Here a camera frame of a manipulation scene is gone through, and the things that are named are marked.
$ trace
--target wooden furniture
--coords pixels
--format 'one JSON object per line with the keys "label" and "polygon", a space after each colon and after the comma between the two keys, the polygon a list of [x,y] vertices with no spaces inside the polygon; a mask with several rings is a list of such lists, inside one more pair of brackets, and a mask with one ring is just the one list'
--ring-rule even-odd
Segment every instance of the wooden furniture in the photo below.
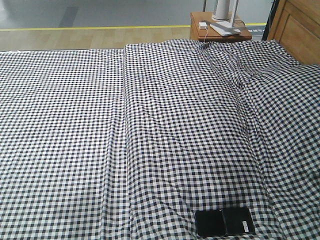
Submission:
{"label": "wooden furniture", "polygon": [[208,26],[208,35],[207,30],[205,29],[199,29],[199,22],[205,20],[209,22],[214,22],[212,17],[212,12],[191,12],[191,28],[190,28],[190,39],[197,40],[200,42],[221,42],[221,43],[234,43],[234,42],[240,42],[240,41],[246,41],[251,40],[252,35],[247,30],[245,24],[242,21],[236,21],[235,26],[238,28],[241,28],[242,31],[238,35],[232,35],[232,36],[221,36],[219,33],[217,33],[215,30],[213,30],[211,27]]}
{"label": "wooden furniture", "polygon": [[304,64],[320,64],[320,1],[280,0],[268,40]]}

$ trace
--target floor stripe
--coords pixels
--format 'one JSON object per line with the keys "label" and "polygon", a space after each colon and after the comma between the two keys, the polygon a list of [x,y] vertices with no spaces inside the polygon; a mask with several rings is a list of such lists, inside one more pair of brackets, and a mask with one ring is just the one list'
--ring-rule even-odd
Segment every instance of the floor stripe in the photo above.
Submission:
{"label": "floor stripe", "polygon": [[[246,23],[245,25],[246,26],[265,26],[266,23],[265,22]],[[190,28],[190,25],[2,28],[0,29],[0,32],[52,31],[52,30],[166,29],[166,28]]]}

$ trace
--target wooden nightstand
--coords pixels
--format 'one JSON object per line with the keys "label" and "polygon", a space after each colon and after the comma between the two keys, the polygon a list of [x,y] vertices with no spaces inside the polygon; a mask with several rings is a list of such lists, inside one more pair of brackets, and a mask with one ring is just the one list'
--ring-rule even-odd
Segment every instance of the wooden nightstand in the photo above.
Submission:
{"label": "wooden nightstand", "polygon": [[252,39],[251,33],[248,31],[246,26],[241,21],[236,21],[234,25],[238,28],[243,29],[240,34],[232,35],[232,36],[221,36],[215,30],[213,30],[210,26],[208,26],[208,36],[205,38],[207,34],[207,30],[199,29],[199,22],[206,20],[209,22],[214,22],[212,17],[212,12],[206,11],[197,11],[191,12],[191,28],[190,28],[190,39],[197,40],[200,42],[221,42],[221,43],[234,43],[240,41],[247,41]]}

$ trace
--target lamp base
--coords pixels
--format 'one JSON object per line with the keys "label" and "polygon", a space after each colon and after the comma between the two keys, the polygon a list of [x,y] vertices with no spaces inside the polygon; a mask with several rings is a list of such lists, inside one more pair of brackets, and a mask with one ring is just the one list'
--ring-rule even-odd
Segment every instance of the lamp base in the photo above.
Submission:
{"label": "lamp base", "polygon": [[237,35],[241,32],[239,28],[233,27],[233,25],[228,21],[211,23],[210,27],[213,28],[221,36]]}

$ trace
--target black phone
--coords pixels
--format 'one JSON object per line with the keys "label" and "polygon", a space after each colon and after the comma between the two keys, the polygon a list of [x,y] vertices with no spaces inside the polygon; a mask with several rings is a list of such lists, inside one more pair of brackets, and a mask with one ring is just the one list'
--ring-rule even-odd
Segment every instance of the black phone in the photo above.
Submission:
{"label": "black phone", "polygon": [[204,238],[255,233],[255,226],[247,207],[196,211],[195,224],[198,235]]}

